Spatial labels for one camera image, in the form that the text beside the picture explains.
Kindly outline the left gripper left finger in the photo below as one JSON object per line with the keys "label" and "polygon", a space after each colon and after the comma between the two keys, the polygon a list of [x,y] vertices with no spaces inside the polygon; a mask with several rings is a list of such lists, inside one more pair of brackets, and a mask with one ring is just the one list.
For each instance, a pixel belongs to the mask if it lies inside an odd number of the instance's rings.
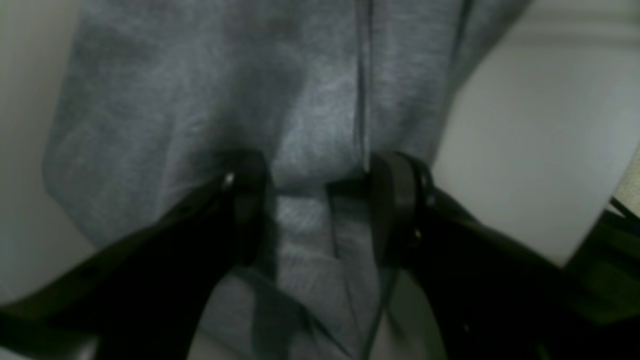
{"label": "left gripper left finger", "polygon": [[185,360],[211,293],[263,239],[269,170],[255,150],[153,225],[1,308],[1,349],[28,360]]}

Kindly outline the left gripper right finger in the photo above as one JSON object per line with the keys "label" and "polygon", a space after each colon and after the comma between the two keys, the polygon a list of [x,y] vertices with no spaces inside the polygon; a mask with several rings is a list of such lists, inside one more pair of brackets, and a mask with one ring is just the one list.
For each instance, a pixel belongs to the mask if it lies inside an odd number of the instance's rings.
{"label": "left gripper right finger", "polygon": [[480,222],[420,159],[370,166],[329,191],[365,201],[375,264],[414,277],[448,359],[639,358],[639,217],[617,198],[560,268]]}

